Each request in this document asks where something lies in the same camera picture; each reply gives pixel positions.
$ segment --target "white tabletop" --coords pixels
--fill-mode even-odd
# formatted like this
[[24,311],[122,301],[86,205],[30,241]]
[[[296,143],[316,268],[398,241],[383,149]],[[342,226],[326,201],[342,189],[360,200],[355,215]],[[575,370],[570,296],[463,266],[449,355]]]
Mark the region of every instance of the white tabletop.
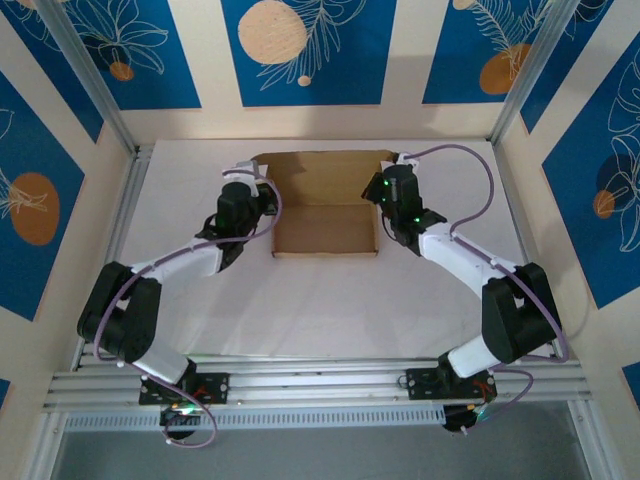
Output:
[[[215,213],[221,171],[258,153],[415,152],[441,143],[159,141],[121,261],[142,262],[189,241]],[[460,231],[496,255],[520,263],[520,245],[491,145],[462,143],[491,165],[496,195],[490,210]],[[425,207],[451,222],[477,211],[487,197],[482,166],[459,150],[425,157],[418,177]],[[275,259],[270,235],[251,241],[221,274],[163,289],[158,335],[184,353],[337,357],[436,357],[478,335],[480,300],[471,290],[380,232],[375,258]]]

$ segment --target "cardboard box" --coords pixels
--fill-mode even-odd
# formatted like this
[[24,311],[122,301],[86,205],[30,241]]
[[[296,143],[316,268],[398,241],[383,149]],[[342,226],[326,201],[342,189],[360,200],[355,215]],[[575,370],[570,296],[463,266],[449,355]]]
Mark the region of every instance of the cardboard box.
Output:
[[392,157],[387,150],[258,155],[284,204],[273,233],[274,257],[376,256],[377,211],[360,195],[381,171],[380,162]]

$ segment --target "white table surface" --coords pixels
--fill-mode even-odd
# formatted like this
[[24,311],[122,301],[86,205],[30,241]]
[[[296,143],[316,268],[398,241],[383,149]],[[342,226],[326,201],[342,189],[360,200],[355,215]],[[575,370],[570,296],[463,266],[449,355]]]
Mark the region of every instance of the white table surface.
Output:
[[[415,152],[441,143],[159,141],[121,261],[142,262],[185,244],[215,213],[221,171],[258,153]],[[460,232],[496,255],[522,262],[491,145],[461,143],[487,159],[496,195],[490,210]],[[477,211],[488,193],[482,166],[458,150],[424,157],[418,177],[424,205],[449,221]],[[480,319],[480,300],[471,290],[438,265],[391,242],[380,229],[375,258],[274,259],[270,235],[251,241],[221,274],[163,288],[158,335],[184,353],[436,357],[478,335]]]

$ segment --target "open cardboard box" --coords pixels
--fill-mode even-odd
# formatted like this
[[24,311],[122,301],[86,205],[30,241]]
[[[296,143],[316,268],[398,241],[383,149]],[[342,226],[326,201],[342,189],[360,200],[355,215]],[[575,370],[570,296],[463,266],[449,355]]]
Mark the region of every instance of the open cardboard box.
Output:
[[264,153],[282,195],[282,217],[273,233],[274,257],[378,254],[376,207],[360,195],[388,150]]

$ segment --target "cream wall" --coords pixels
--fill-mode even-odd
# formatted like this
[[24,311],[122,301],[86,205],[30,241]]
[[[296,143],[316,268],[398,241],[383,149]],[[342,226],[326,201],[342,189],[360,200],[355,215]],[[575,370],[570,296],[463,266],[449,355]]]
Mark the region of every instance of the cream wall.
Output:
[[422,105],[449,1],[398,0],[380,106],[245,109],[221,3],[169,0],[202,109],[123,116],[140,143],[159,138],[484,138],[501,102]]
[[128,155],[108,127],[97,145],[91,141],[2,15],[0,44],[0,70],[85,174],[35,321],[0,308],[0,378],[12,386],[0,411],[0,478],[15,479],[52,373],[69,367],[87,279],[104,260]]
[[520,200],[519,224],[529,227],[523,240],[549,275],[628,478],[640,471],[640,412],[620,369],[640,361],[640,289],[596,309],[541,165],[640,31],[637,8],[636,0],[615,1],[531,136],[518,118],[498,149]]

